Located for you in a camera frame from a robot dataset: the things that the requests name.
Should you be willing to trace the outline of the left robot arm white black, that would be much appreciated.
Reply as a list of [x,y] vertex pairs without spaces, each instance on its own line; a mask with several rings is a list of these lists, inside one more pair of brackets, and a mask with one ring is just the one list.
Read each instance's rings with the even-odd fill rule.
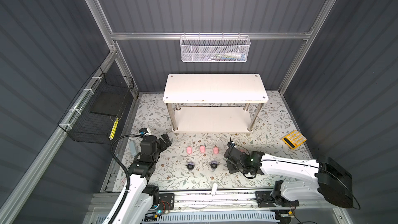
[[[114,146],[125,138],[141,140],[141,151],[127,168],[114,152]],[[111,211],[104,219],[105,224],[140,224],[147,219],[157,219],[164,214],[161,207],[158,186],[148,184],[160,153],[172,144],[167,134],[160,138],[150,134],[123,135],[111,144],[111,154],[126,176],[124,187]]]

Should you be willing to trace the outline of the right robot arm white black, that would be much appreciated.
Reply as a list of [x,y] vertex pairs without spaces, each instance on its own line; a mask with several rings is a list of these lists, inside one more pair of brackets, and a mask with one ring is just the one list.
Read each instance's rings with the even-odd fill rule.
[[305,200],[325,200],[341,208],[358,203],[352,193],[352,176],[330,157],[296,160],[237,149],[233,141],[224,154],[231,174],[241,173],[247,179],[258,175],[280,175],[293,181],[277,180],[271,191],[257,191],[259,207],[298,207]]

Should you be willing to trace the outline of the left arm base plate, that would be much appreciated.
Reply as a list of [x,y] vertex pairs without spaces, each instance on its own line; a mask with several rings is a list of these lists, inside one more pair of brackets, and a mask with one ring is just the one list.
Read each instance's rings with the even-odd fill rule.
[[149,209],[149,214],[164,214],[174,209],[175,194],[170,192],[161,192],[153,197],[154,203]]

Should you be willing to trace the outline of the dark purple toy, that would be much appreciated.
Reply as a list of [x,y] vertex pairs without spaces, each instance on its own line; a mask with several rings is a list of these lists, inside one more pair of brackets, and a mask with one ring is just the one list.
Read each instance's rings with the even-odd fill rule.
[[218,162],[216,162],[216,161],[211,161],[210,163],[209,163],[209,166],[210,166],[210,168],[212,169],[212,170],[215,170],[217,167],[218,167]]
[[193,162],[188,162],[187,165],[186,165],[186,167],[187,167],[187,169],[188,169],[189,171],[192,171],[192,170],[194,169],[195,165],[194,165]]

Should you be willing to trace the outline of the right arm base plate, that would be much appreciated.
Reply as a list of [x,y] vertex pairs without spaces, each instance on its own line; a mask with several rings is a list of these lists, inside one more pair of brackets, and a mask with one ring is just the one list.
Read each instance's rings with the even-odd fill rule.
[[258,207],[298,207],[298,200],[289,201],[272,190],[261,190],[255,192]]

